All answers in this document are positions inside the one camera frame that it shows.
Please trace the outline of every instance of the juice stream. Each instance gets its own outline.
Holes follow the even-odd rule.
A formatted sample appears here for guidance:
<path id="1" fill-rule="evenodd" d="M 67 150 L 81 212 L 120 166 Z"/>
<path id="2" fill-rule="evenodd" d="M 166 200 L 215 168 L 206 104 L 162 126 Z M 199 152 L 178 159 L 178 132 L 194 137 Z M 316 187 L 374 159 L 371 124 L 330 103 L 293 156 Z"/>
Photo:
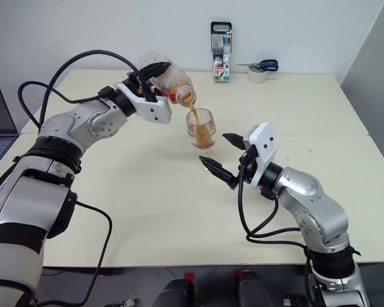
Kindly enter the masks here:
<path id="1" fill-rule="evenodd" d="M 181 101 L 177 101 L 175 98 L 178 88 L 182 85 L 189 85 L 189 83 L 187 81 L 181 81 L 181 82 L 178 82 L 178 83 L 172 85 L 166 91 L 166 96 L 171 99 L 173 104 L 180 104 L 180 105 L 187 107 L 188 109 L 191 110 L 191 112 L 193 113 L 193 116 L 195 117 L 195 120 L 196 120 L 195 146 L 198 147 L 199 149 L 208 149 L 214 144 L 214 141 L 212 139 L 212 134 L 211 134 L 209 123 L 205 123 L 202 125 L 200 124 L 198 113 L 195 109 L 196 97 L 194 97 L 194 95 L 192 95 L 190 93 L 186 93 L 182 97 Z"/>

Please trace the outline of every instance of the black wire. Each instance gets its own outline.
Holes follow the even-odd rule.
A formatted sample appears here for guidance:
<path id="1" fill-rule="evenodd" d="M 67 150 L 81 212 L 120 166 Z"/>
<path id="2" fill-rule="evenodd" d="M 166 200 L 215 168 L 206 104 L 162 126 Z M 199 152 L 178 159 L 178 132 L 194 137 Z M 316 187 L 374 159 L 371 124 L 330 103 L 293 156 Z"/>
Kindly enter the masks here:
<path id="1" fill-rule="evenodd" d="M 28 109 L 26 103 L 24 102 L 23 90 L 24 90 L 24 88 L 26 88 L 26 86 L 29 86 L 29 85 L 39 85 L 39 86 L 43 86 L 44 88 L 48 88 L 49 86 L 44 84 L 44 83 L 38 82 L 38 81 L 27 81 L 27 82 L 22 83 L 19 86 L 19 90 L 17 91 L 17 96 L 19 98 L 20 105 L 23 108 L 24 112 L 26 112 L 26 114 L 28 115 L 30 120 L 36 125 L 36 127 L 40 128 L 39 122 L 36 120 L 33 113 L 31 113 L 31 111 Z M 53 91 L 55 94 L 60 96 L 63 100 L 65 100 L 69 104 L 81 104 L 83 102 L 89 102 L 89 101 L 93 101 L 93 100 L 97 100 L 97 99 L 101 98 L 100 95 L 96 95 L 96 96 L 84 98 L 84 99 L 70 100 L 54 88 L 52 88 L 51 91 Z"/>
<path id="2" fill-rule="evenodd" d="M 310 274 L 310 257 L 307 257 L 306 260 L 306 266 L 305 266 L 305 290 L 306 290 L 306 297 L 307 301 L 309 302 L 312 307 L 317 307 L 316 302 L 313 301 L 312 295 L 310 293 L 310 285 L 308 282 L 308 275 Z"/>
<path id="3" fill-rule="evenodd" d="M 45 91 L 44 98 L 43 98 L 43 104 L 41 106 L 40 119 L 38 121 L 40 126 L 43 125 L 44 118 L 45 118 L 45 111 L 47 109 L 47 104 L 48 104 L 49 97 L 50 97 L 50 92 L 54 88 L 54 85 L 56 84 L 57 79 L 64 72 L 64 70 L 67 69 L 68 66 L 70 66 L 74 62 L 78 61 L 79 59 L 85 58 L 87 56 L 92 56 L 94 54 L 103 54 L 106 56 L 111 56 L 112 58 L 119 59 L 120 61 L 124 62 L 125 64 L 127 64 L 129 67 L 132 68 L 134 73 L 138 76 L 138 79 L 139 79 L 141 85 L 145 84 L 145 80 L 144 80 L 143 76 L 141 75 L 140 71 L 130 61 L 128 61 L 124 57 L 120 56 L 119 54 L 116 54 L 116 53 L 111 52 L 111 51 L 105 51 L 105 50 L 90 50 L 90 51 L 86 51 L 86 52 L 77 54 L 76 56 L 73 56 L 67 62 L 65 62 L 63 64 L 63 66 L 61 66 L 57 70 L 57 72 L 54 74 L 54 76 L 52 77 L 52 79 L 51 79 L 51 81 L 47 87 L 47 90 Z"/>
<path id="4" fill-rule="evenodd" d="M 96 211 L 98 213 L 101 213 L 108 220 L 108 234 L 107 234 L 107 237 L 105 239 L 104 246 L 102 247 L 100 260 L 98 261 L 98 265 L 97 265 L 97 268 L 95 269 L 94 276 L 91 280 L 90 286 L 88 287 L 87 293 L 85 294 L 85 297 L 84 297 L 82 302 L 80 302 L 80 303 L 67 303 L 64 301 L 52 300 L 52 301 L 41 302 L 41 303 L 37 304 L 38 307 L 43 307 L 43 306 L 47 306 L 47 305 L 58 305 L 58 306 L 62 306 L 62 307 L 81 307 L 87 302 L 88 298 L 90 297 L 92 288 L 94 287 L 95 281 L 97 280 L 97 276 L 98 276 L 98 273 L 99 273 L 100 268 L 101 268 L 101 263 L 102 263 L 102 260 L 104 259 L 104 254 L 105 254 L 105 250 L 107 248 L 109 237 L 111 236 L 111 232 L 113 229 L 113 222 L 112 222 L 111 218 L 109 217 L 109 215 L 106 214 L 101 209 L 91 207 L 91 206 L 86 205 L 84 203 L 81 203 L 79 201 L 77 201 L 76 204 L 79 206 L 82 206 L 84 208 L 87 208 L 87 209 Z"/>
<path id="5" fill-rule="evenodd" d="M 294 242 L 294 241 L 288 241 L 288 240 L 254 240 L 253 238 L 266 238 L 266 237 L 271 237 L 273 235 L 277 235 L 279 233 L 284 233 L 284 232 L 298 232 L 300 231 L 299 228 L 283 228 L 279 230 L 275 230 L 273 232 L 268 232 L 268 233 L 262 233 L 262 234 L 256 234 L 259 230 L 261 230 L 263 227 L 265 227 L 276 215 L 279 207 L 279 202 L 278 198 L 275 197 L 275 208 L 273 209 L 272 213 L 270 216 L 265 219 L 263 222 L 261 222 L 258 227 L 256 227 L 254 230 L 250 230 L 247 223 L 246 219 L 244 218 L 244 211 L 243 211 L 243 185 L 244 185 L 244 173 L 246 170 L 246 166 L 241 165 L 240 171 L 239 171 L 239 187 L 237 190 L 237 207 L 239 210 L 239 217 L 241 219 L 241 223 L 243 226 L 243 229 L 246 232 L 246 240 L 251 242 L 251 243 L 256 243 L 256 244 L 285 244 L 285 245 L 293 245 L 293 246 L 298 246 L 302 249 L 305 249 L 306 246 L 299 243 L 299 242 Z"/>
<path id="6" fill-rule="evenodd" d="M 52 274 L 41 274 L 41 276 L 52 277 L 52 276 L 60 275 L 61 273 L 63 273 L 63 271 L 58 271 L 57 273 L 52 273 Z"/>

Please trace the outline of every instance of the white table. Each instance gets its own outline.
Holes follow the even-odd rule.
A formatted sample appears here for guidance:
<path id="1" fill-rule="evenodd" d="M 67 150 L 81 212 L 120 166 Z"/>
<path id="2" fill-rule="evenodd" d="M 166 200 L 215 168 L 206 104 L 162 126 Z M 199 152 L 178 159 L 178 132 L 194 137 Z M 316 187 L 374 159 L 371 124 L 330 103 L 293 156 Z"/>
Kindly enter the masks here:
<path id="1" fill-rule="evenodd" d="M 91 97 L 107 86 L 126 79 L 126 70 L 72 70 L 58 89 L 71 99 Z M 365 135 L 367 130 L 354 112 L 332 75 L 269 74 L 263 84 L 252 84 L 246 74 L 232 74 L 230 84 L 214 83 L 205 72 L 188 72 L 198 107 L 209 108 L 220 131 L 245 133 L 249 126 L 273 122 L 283 135 L 348 136 Z M 74 108 L 52 95 L 47 118 Z M 172 125 L 185 126 L 187 110 L 174 106 Z M 149 132 L 141 118 L 118 133 Z M 22 133 L 36 133 L 29 122 Z"/>
<path id="2" fill-rule="evenodd" d="M 92 70 L 73 71 L 66 80 L 77 74 L 83 83 L 87 83 L 85 75 L 97 75 Z M 100 75 L 99 79 L 102 79 L 109 74 L 103 70 Z M 331 96 L 333 101 L 329 107 L 321 102 L 326 98 L 318 98 L 320 96 L 315 92 L 316 99 L 310 96 L 308 104 L 320 101 L 315 112 L 321 113 L 324 107 L 330 112 L 320 122 L 314 120 L 314 113 L 309 113 L 308 122 L 293 126 L 296 133 L 290 133 L 290 125 L 276 119 L 275 129 L 279 131 L 276 122 L 281 122 L 284 127 L 280 127 L 277 134 L 280 148 L 275 162 L 310 172 L 320 179 L 326 193 L 338 201 L 349 216 L 351 243 L 362 252 L 362 257 L 356 259 L 359 262 L 384 262 L 384 158 L 340 93 L 338 85 L 334 86 L 331 76 L 278 75 L 275 80 L 261 85 L 268 88 L 271 81 L 270 87 L 278 91 L 267 90 L 274 104 L 260 100 L 255 105 L 244 98 L 235 102 L 228 95 L 223 100 L 228 106 L 225 108 L 221 108 L 220 99 L 200 95 L 200 101 L 204 100 L 202 105 L 213 111 L 218 135 L 244 133 L 253 124 L 267 119 L 263 117 L 263 110 L 268 114 L 280 113 L 294 123 L 296 118 L 307 117 L 295 113 L 294 107 L 288 108 L 290 116 L 285 108 L 276 107 L 284 106 L 285 102 L 275 96 L 291 95 L 280 93 L 284 86 L 278 82 L 291 83 L 292 79 L 292 83 L 304 85 L 308 83 L 306 80 L 313 83 L 314 78 L 319 80 L 315 86 L 320 84 L 321 91 L 326 92 L 322 96 Z M 103 84 L 107 84 L 109 80 L 104 79 Z M 233 97 L 239 96 L 235 91 L 245 97 L 246 87 L 252 88 L 252 84 L 244 83 L 241 75 L 232 75 L 232 80 L 245 84 L 244 88 L 236 88 L 234 83 L 220 85 Z M 295 89 L 291 95 L 293 102 L 299 101 L 297 97 L 304 97 L 307 91 Z M 74 97 L 72 93 L 65 94 L 79 98 L 92 93 L 77 93 Z M 105 210 L 114 223 L 103 266 L 304 264 L 303 252 L 297 247 L 259 246 L 245 241 L 237 213 L 236 192 L 200 164 L 198 152 L 186 134 L 186 110 L 175 106 L 173 113 L 170 125 L 145 122 L 141 125 L 137 119 L 130 118 L 119 134 L 94 144 L 82 159 L 83 170 L 74 181 L 72 190 L 82 202 Z M 311 122 L 317 124 L 315 131 L 310 127 Z M 35 138 L 32 132 L 20 136 L 0 162 L 0 175 L 11 164 L 13 156 L 24 153 Z M 241 151 L 224 139 L 218 138 L 207 155 L 237 172 Z M 273 209 L 270 201 L 258 196 L 248 186 L 244 202 L 248 222 L 253 226 Z M 294 225 L 290 214 L 281 209 L 266 230 Z M 106 231 L 107 223 L 102 216 L 76 207 L 67 231 L 46 242 L 44 265 L 94 267 Z M 298 233 L 279 237 L 302 242 Z"/>

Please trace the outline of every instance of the gray floor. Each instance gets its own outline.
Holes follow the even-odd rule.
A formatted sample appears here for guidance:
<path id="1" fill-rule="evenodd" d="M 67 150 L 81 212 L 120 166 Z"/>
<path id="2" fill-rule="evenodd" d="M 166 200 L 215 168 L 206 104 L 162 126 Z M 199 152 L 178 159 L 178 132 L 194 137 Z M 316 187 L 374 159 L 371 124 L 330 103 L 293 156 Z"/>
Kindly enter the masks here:
<path id="1" fill-rule="evenodd" d="M 301 269 L 293 265 L 130 268 L 119 275 L 100 276 L 85 306 L 100 307 L 134 297 L 138 298 L 137 307 L 151 306 L 169 281 L 182 278 L 185 272 L 193 272 L 197 306 L 234 307 L 233 273 L 243 268 L 262 276 L 275 307 L 281 306 L 280 300 L 285 294 L 304 293 Z M 372 306 L 384 307 L 384 264 L 363 266 L 361 272 Z M 78 302 L 83 298 L 90 280 L 89 274 L 73 272 L 42 276 L 38 300 Z"/>

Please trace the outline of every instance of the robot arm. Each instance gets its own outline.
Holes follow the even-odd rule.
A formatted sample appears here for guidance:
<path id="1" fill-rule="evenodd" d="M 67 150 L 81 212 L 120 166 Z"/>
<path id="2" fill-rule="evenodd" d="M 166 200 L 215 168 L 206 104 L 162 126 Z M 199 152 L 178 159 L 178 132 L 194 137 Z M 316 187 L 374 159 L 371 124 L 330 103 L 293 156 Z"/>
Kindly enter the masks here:
<path id="1" fill-rule="evenodd" d="M 223 136 L 245 150 L 239 167 L 244 173 L 244 181 L 260 189 L 261 195 L 269 199 L 277 197 L 296 220 L 318 284 L 315 304 L 369 307 L 358 266 L 353 260 L 355 251 L 349 245 L 348 219 L 343 208 L 325 195 L 320 182 L 312 175 L 272 163 L 277 142 L 270 123 L 254 126 L 245 137 L 237 134 Z M 230 188 L 238 185 L 238 179 L 220 163 L 207 157 L 200 159 Z"/>
<path id="2" fill-rule="evenodd" d="M 170 63 L 149 65 L 149 79 Z M 159 92 L 140 93 L 134 74 L 104 98 L 78 104 L 48 119 L 36 143 L 0 179 L 0 306 L 30 306 L 38 286 L 46 239 L 63 232 L 77 194 L 70 190 L 80 158 L 96 141 L 110 138 L 132 114 L 169 123 L 171 109 Z"/>

